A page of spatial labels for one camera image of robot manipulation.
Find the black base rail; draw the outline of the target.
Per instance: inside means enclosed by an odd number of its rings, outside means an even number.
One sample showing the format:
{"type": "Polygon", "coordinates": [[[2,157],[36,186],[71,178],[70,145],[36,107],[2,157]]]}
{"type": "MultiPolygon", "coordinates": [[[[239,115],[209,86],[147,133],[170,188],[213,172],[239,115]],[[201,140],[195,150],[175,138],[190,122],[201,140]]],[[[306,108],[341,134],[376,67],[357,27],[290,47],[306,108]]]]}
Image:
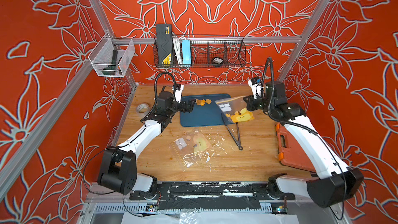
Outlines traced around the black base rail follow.
{"type": "Polygon", "coordinates": [[[155,191],[130,193],[129,200],[143,204],[140,213],[248,212],[286,214],[293,194],[272,197],[267,183],[253,182],[158,182],[155,191]]]}

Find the orange tool case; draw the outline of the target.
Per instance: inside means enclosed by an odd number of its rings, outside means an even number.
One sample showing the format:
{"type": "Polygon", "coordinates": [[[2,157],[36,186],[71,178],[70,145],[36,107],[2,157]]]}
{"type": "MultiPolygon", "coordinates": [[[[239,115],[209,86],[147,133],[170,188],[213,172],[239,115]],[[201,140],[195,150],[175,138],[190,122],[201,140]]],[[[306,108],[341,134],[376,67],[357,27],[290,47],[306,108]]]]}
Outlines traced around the orange tool case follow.
{"type": "Polygon", "coordinates": [[[280,123],[275,126],[275,130],[278,140],[279,162],[284,166],[315,173],[315,168],[309,157],[293,135],[280,123]]]}

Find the black metal tongs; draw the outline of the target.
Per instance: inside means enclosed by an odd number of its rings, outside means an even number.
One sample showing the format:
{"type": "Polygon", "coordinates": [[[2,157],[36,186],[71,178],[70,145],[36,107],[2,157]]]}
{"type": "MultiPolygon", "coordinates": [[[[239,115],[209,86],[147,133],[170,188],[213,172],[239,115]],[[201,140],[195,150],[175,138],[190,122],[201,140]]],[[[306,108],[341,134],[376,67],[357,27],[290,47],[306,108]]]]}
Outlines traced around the black metal tongs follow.
{"type": "Polygon", "coordinates": [[[221,115],[222,122],[224,126],[226,127],[228,133],[230,134],[231,138],[235,142],[236,146],[238,147],[239,150],[243,150],[243,147],[241,145],[241,137],[240,137],[240,129],[238,123],[233,123],[229,120],[227,120],[227,117],[224,115],[221,115]]]}

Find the blue plastic tray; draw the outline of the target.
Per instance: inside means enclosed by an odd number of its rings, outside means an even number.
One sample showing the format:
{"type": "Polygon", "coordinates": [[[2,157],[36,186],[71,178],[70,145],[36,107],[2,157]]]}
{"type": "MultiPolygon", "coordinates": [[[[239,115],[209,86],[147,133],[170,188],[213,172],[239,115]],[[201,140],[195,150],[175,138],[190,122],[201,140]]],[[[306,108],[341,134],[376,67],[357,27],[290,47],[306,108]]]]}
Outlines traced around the blue plastic tray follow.
{"type": "Polygon", "coordinates": [[[189,100],[211,100],[210,104],[204,106],[194,104],[193,111],[180,114],[180,124],[182,127],[206,127],[224,125],[221,118],[221,109],[215,103],[216,100],[227,99],[231,96],[226,93],[221,94],[202,94],[183,96],[182,101],[189,100]]]}

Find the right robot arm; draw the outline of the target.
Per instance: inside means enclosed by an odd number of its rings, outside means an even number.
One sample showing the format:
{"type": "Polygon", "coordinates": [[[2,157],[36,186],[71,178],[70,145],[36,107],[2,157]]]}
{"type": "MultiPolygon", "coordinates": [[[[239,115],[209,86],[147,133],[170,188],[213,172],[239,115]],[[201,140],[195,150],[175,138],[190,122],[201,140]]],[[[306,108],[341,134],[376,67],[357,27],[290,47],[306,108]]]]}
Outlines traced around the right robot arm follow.
{"type": "Polygon", "coordinates": [[[364,176],[358,169],[351,169],[319,135],[310,118],[297,103],[289,103],[286,87],[274,80],[273,60],[268,57],[264,66],[271,72],[270,82],[255,77],[248,84],[252,96],[244,97],[249,111],[261,110],[270,119],[286,128],[314,166],[316,179],[277,174],[268,179],[267,193],[279,199],[286,194],[310,198],[319,207],[327,208],[344,204],[355,196],[364,176]]]}

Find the clear bag with yellow toys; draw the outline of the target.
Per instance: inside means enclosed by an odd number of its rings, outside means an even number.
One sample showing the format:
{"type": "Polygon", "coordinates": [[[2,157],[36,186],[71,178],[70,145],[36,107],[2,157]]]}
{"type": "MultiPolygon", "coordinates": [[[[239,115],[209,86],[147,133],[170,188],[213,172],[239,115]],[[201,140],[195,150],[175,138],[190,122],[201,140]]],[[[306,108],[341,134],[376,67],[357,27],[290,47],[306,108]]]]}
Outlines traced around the clear bag with yellow toys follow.
{"type": "Polygon", "coordinates": [[[170,142],[169,149],[184,171],[196,167],[211,168],[217,158],[228,154],[223,142],[224,138],[217,133],[195,129],[170,142]]]}

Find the clear tape roll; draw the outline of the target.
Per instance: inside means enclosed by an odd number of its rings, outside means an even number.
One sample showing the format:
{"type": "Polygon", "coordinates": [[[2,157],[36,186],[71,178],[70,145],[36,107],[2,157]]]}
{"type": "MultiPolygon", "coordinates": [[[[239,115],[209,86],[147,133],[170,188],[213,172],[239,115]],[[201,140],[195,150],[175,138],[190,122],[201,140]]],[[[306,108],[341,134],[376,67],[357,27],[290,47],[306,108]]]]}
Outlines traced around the clear tape roll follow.
{"type": "Polygon", "coordinates": [[[150,112],[151,107],[147,103],[141,103],[141,104],[137,105],[135,110],[136,110],[136,113],[140,116],[147,115],[150,112]]]}

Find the light blue box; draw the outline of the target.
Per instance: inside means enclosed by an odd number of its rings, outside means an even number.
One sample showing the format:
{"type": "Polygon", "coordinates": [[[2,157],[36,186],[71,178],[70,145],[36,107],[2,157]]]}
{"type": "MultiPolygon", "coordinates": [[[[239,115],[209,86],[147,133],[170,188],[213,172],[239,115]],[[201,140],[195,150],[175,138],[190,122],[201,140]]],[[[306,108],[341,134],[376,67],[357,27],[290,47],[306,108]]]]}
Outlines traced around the light blue box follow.
{"type": "Polygon", "coordinates": [[[190,66],[192,64],[191,41],[188,39],[183,39],[181,41],[181,47],[182,47],[182,64],[190,66]]]}

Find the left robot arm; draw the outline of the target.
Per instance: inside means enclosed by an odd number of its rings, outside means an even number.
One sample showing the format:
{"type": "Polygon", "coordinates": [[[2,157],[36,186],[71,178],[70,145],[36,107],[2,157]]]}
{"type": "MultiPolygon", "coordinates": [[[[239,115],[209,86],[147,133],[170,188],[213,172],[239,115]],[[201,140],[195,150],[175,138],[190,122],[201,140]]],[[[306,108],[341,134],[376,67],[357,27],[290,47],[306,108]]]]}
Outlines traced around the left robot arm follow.
{"type": "Polygon", "coordinates": [[[127,195],[133,191],[156,194],[156,178],[138,173],[137,159],[150,142],[158,137],[172,122],[176,113],[190,113],[195,101],[182,101],[183,85],[176,82],[170,72],[159,73],[154,82],[154,104],[142,119],[143,126],[125,142],[105,148],[97,183],[111,191],[127,195]],[[157,83],[161,76],[169,76],[173,91],[158,92],[157,83]]]}

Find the black box with yellow label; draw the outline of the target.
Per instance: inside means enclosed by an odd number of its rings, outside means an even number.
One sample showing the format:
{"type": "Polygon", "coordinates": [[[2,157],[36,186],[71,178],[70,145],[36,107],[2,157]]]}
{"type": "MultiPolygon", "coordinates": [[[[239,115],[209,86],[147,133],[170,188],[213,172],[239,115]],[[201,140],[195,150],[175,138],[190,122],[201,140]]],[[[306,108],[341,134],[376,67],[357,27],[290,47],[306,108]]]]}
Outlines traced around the black box with yellow label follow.
{"type": "Polygon", "coordinates": [[[174,64],[173,32],[170,24],[156,24],[158,64],[171,67],[174,64]]]}

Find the clear acrylic bin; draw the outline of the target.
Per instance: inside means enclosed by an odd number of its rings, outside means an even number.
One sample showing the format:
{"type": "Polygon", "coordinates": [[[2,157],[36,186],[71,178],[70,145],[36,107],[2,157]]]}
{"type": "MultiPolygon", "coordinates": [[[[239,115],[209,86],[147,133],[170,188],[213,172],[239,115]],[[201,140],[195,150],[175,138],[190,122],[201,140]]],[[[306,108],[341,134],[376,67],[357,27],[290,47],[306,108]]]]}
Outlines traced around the clear acrylic bin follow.
{"type": "Polygon", "coordinates": [[[123,78],[135,55],[132,39],[112,38],[105,33],[89,55],[89,61],[99,77],[123,78]]]}

